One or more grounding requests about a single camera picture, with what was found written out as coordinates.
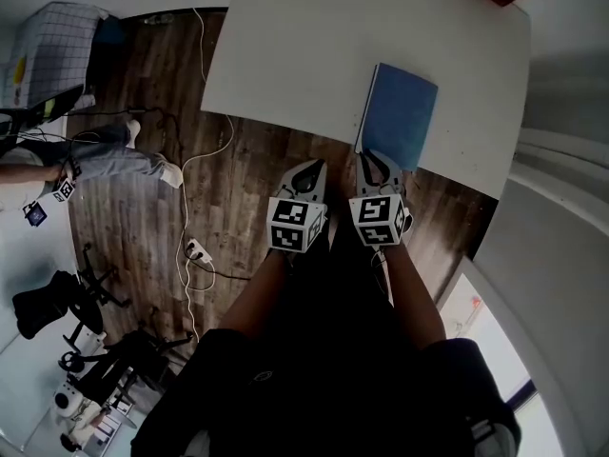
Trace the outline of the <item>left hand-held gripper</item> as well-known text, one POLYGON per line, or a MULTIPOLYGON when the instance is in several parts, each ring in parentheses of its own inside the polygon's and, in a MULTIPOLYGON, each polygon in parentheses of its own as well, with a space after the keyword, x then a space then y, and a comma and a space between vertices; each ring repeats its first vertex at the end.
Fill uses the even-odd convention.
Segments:
POLYGON ((322 232, 327 164, 310 160, 288 170, 280 188, 269 198, 266 229, 271 248, 306 253, 322 232))

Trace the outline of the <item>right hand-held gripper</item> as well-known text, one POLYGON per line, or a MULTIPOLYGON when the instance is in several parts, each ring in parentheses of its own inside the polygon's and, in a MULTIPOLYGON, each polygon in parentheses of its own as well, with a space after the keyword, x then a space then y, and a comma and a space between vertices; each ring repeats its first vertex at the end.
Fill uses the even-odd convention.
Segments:
POLYGON ((356 158, 356 195, 349 200, 353 224, 363 244, 372 248, 398 245, 413 226, 413 216, 403 200, 403 173, 385 154, 374 149, 356 158), (368 163, 382 175, 376 181, 368 163))

